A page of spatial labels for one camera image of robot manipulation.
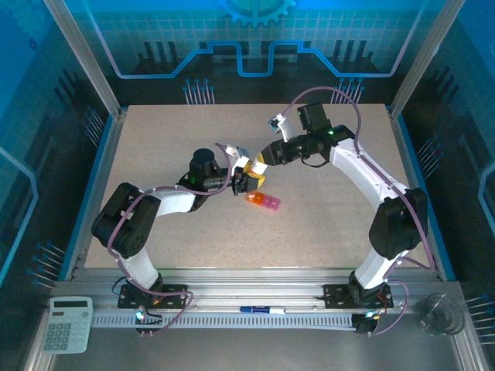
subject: cable connector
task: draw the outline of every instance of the cable connector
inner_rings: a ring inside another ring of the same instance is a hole
[[[287,121],[287,118],[282,116],[282,114],[277,114],[272,117],[268,124],[273,129],[275,133],[282,132],[282,137],[284,138],[284,142],[287,143],[290,138],[294,136],[292,132],[292,128],[290,123]]]

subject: calculator display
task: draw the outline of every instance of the calculator display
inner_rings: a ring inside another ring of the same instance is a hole
[[[54,308],[87,308],[87,301],[55,301]]]

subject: calculator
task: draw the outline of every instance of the calculator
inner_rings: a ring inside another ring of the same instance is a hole
[[[51,298],[43,351],[52,354],[84,352],[90,336],[92,319],[91,298],[83,296]]]

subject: gear logo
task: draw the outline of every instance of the gear logo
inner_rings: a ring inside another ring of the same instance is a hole
[[[231,15],[232,22],[241,21],[241,25],[260,24],[268,26],[270,21],[278,22],[281,15],[288,14],[288,7],[294,6],[294,0],[217,0],[220,7]]]

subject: blue line graphic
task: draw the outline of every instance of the blue line graphic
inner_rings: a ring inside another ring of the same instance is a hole
[[[123,74],[117,66],[115,59],[110,51],[110,48],[105,41],[103,34],[101,33],[96,20],[93,17],[89,6],[85,4],[87,14],[90,18],[91,23],[93,24],[94,30],[97,33],[97,36],[101,42],[101,45],[104,48],[105,53],[107,54],[108,60],[112,68],[114,69],[115,74],[123,80],[140,80],[140,79],[173,79],[179,75],[179,73],[187,66],[187,64],[195,57],[207,54],[213,54],[213,48],[215,46],[233,46],[236,49],[236,57],[237,57],[237,73],[241,77],[269,77],[273,74],[273,66],[275,62],[275,47],[277,46],[297,46],[297,53],[300,54],[314,54],[325,66],[328,68],[336,77],[353,77],[353,78],[388,78],[394,76],[399,63],[402,60],[402,57],[405,54],[405,50],[408,48],[409,42],[419,24],[419,20],[422,17],[423,12],[425,11],[425,7],[428,3],[426,0],[423,3],[423,6],[419,10],[416,15],[415,21],[413,22],[411,29],[407,37],[404,40],[404,43],[399,51],[397,59],[392,66],[392,70],[389,73],[342,73],[337,70],[337,68],[322,54],[322,52],[315,48],[305,48],[303,40],[277,40],[273,41],[268,48],[268,70],[266,72],[244,72],[243,62],[242,62],[242,51],[241,44],[237,41],[208,41],[206,49],[195,49],[174,69],[171,73],[156,73],[156,74],[140,74],[140,75],[128,75]]]
[[[4,148],[0,147],[0,155],[5,157],[7,161],[11,162],[22,174],[27,176],[29,178],[29,183],[31,185],[31,192],[32,192],[32,200],[31,203],[29,204],[28,211],[24,215],[24,219],[22,220],[21,227],[19,228],[19,231],[17,232],[17,235],[15,236],[14,243],[12,244],[12,247],[9,250],[9,254],[7,255],[7,258],[5,259],[5,263],[2,266],[2,270],[0,271],[0,286],[2,286],[3,281],[5,280],[5,276],[7,275],[7,272],[9,271],[10,265],[12,264],[12,261],[14,260],[15,253],[17,252],[17,249],[19,248],[19,245],[21,243],[22,238],[24,237],[24,233],[26,232],[26,228],[29,224],[29,221],[31,220],[32,213],[34,212],[34,208],[36,207],[36,204],[38,203],[38,186],[36,185],[36,177],[34,175],[34,171],[30,169],[28,166],[25,164],[22,164],[19,160],[13,158]]]
[[[493,172],[495,172],[495,162],[488,165],[481,173],[480,187],[478,188],[478,200],[480,201],[481,208],[485,214],[486,221],[490,225],[492,233],[495,236],[495,220],[493,219],[493,215],[490,212],[490,207],[488,207],[488,203],[486,203],[485,197],[483,196],[486,188],[486,179]]]

